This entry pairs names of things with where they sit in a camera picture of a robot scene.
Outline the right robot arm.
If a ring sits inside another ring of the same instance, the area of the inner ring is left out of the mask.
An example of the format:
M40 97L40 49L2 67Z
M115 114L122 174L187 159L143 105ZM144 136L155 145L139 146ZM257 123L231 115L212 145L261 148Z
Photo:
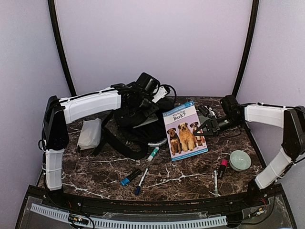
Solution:
M199 111L205 121L195 130L195 136L214 137L246 124L265 125L280 131L282 136L279 152L265 169L248 185L251 189L243 197L243 203L253 207L262 198L263 190L282 179L295 165L305 159L305 108L266 103L238 103L234 95L220 100L224 116L217 117L206 106Z

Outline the grey notebook with barcodes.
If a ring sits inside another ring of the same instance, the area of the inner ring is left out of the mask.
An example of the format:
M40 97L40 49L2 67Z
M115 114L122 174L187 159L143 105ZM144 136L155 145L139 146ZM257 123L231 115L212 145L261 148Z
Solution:
M141 126L144 126L144 125L156 122L156 121L158 121L157 115L156 114L152 114L143 123L141 123L141 124L139 124L137 126L134 126L133 128L138 128L138 127L141 127Z

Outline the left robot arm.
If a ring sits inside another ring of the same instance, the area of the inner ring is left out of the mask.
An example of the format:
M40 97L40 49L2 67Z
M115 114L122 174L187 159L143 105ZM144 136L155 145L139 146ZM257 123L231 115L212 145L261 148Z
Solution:
M117 124L135 127L146 122L160 107L158 102L168 94L160 81L142 73L135 82L117 83L111 86L67 98L52 96L48 99L43 118L39 146L44 152L44 170L49 201L57 208L67 204L62 188L62 158L69 143L68 125L95 115L112 111L118 115Z

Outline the dog picture book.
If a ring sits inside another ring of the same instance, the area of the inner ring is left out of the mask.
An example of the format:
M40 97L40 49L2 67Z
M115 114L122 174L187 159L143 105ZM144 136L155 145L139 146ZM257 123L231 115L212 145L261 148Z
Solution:
M204 136L195 136L200 121L193 101L163 113L172 161L208 152Z

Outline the black student backpack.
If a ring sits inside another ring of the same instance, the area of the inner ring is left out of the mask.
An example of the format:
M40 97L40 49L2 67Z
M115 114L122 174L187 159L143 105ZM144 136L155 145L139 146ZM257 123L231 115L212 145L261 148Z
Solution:
M122 115L124 109L111 111L101 124L101 140L98 146L93 150L93 155L97 156L103 149L104 145L108 143L113 149L130 159L142 159L148 154L149 143L158 143L167 138L165 124L163 120L163 113L174 108L177 101L177 96L173 100L165 97L157 102L159 110L155 113L158 118L157 121L149 124L142 124L139 126L137 121L143 121L142 114L135 114L134 116L126 116L123 122L119 117ZM140 147L140 151L133 151L122 143L109 129L106 128L107 123L114 118L118 125L118 130L123 134L127 141L131 141Z

